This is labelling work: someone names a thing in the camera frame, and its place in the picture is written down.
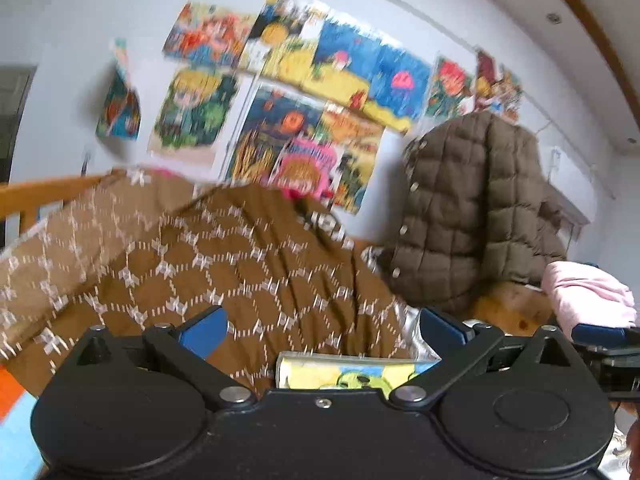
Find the dark night sunflower painting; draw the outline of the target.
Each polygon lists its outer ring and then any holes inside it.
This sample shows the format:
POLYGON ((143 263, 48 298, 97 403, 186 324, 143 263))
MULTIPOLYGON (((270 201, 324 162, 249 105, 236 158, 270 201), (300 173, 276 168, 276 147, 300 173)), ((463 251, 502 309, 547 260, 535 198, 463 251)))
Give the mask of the dark night sunflower painting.
POLYGON ((268 182, 283 149, 299 136, 311 136, 322 110, 315 100, 261 84, 232 145, 226 179, 268 182))

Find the colourful cartoon monkey bedsheet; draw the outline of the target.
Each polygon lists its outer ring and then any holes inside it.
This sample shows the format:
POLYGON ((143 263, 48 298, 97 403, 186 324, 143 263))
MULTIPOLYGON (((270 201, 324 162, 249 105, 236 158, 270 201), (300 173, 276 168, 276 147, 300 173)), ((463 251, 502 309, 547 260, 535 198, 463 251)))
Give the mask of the colourful cartoon monkey bedsheet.
POLYGON ((36 399, 4 368, 1 369, 0 476, 32 480, 43 461, 30 432, 36 399))

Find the brown quilted puffer jacket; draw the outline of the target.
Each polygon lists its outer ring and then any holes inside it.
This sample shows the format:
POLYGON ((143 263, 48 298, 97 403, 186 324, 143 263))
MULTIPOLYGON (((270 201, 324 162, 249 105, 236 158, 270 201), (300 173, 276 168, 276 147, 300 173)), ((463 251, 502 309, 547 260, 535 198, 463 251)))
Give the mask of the brown quilted puffer jacket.
POLYGON ((448 120, 404 151, 406 197, 383 261, 413 307, 468 310, 492 284, 537 286, 566 251, 538 140, 488 113, 448 120))

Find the brown PF patterned blanket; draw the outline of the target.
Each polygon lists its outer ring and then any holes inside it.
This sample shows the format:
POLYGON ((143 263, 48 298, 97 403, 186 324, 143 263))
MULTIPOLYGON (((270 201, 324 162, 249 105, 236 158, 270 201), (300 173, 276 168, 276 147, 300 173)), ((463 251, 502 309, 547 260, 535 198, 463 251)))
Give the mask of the brown PF patterned blanket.
POLYGON ((262 392, 281 352, 407 359, 414 314, 308 197, 119 171, 1 255, 1 363, 39 394, 89 327, 136 336, 209 307, 208 362, 262 392))

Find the white floral satin quilt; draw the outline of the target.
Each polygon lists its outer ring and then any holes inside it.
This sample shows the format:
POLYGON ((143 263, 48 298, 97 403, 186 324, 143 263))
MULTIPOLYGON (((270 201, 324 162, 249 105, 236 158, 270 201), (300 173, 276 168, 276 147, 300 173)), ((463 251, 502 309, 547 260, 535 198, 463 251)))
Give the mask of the white floral satin quilt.
MULTIPOLYGON (((386 269, 383 261, 384 248, 382 246, 367 245, 359 252, 360 258, 383 282, 392 287, 392 276, 386 269)), ((400 350, 406 350, 413 361, 425 361, 431 355, 431 347, 425 342, 420 329, 421 311, 403 300, 401 296, 393 292, 393 307, 395 320, 399 324, 400 350)))

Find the pink girl diamond painting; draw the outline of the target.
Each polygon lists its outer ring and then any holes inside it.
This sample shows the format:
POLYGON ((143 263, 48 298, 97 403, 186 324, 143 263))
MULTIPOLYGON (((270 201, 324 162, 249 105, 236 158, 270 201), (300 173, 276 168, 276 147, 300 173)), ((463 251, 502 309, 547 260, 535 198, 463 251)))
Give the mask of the pink girl diamond painting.
POLYGON ((296 136, 280 153, 268 183, 314 198, 331 196, 343 150, 296 136))

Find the curled colourful poster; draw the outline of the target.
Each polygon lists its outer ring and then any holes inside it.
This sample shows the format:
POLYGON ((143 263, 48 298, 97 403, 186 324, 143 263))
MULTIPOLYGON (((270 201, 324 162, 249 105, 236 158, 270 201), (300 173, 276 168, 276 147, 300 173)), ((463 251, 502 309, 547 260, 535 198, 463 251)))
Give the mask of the curled colourful poster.
POLYGON ((136 88, 132 84, 129 69, 127 43, 116 38, 111 43, 114 58, 114 77, 96 124, 99 138, 122 138, 136 140, 140 128, 140 103, 136 88))

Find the red flower painting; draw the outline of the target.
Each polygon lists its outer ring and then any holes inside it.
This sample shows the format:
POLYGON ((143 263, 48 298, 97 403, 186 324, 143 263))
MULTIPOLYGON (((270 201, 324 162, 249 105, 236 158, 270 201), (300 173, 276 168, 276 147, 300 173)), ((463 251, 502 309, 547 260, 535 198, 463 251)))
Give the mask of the red flower painting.
POLYGON ((439 56, 428 87, 425 116, 448 120, 474 110, 473 77, 460 64, 439 56))

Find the pink folded cloth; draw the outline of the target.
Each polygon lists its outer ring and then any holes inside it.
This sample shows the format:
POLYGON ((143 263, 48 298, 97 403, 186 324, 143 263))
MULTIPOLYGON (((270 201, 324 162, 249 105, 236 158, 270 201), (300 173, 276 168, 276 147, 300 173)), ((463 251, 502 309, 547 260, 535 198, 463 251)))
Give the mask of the pink folded cloth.
POLYGON ((570 339, 578 324, 608 328, 636 325, 631 289, 595 266, 571 261, 549 263, 540 287, 552 303, 561 330, 570 339))

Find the metal tray with cartoon print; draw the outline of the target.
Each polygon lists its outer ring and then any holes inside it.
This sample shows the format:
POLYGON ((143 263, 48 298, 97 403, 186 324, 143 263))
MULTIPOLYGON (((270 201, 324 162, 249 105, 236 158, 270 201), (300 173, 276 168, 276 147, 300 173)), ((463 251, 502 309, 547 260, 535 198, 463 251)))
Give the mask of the metal tray with cartoon print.
POLYGON ((276 364, 276 387, 294 390, 380 389, 384 396, 388 396, 395 388, 438 362, 439 358, 415 361, 282 352, 276 364))

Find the blond boy diamond painting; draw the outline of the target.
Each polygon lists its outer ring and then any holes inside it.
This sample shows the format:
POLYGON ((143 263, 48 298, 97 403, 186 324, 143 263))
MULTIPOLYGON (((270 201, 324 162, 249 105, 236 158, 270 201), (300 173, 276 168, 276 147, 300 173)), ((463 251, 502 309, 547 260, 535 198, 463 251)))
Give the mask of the blond boy diamond painting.
POLYGON ((180 66, 155 119, 148 153, 185 165, 213 167, 239 90, 240 77, 233 70, 180 66))

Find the yellow blue beach painting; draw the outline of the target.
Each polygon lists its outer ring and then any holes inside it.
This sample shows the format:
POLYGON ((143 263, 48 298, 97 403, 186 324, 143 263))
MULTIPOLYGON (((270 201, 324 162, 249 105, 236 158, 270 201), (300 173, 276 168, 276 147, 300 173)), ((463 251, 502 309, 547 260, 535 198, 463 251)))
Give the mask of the yellow blue beach painting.
POLYGON ((431 65, 317 0, 266 0, 239 68, 356 110, 400 133, 420 119, 431 65))

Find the red haired girl painting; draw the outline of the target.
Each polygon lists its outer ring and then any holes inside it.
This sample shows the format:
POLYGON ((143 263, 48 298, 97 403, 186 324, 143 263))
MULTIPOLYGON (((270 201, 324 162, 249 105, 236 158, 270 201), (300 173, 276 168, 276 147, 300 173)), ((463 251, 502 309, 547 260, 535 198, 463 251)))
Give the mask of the red haired girl painting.
POLYGON ((188 1, 163 45, 163 54, 201 66, 235 67, 257 16, 188 1))

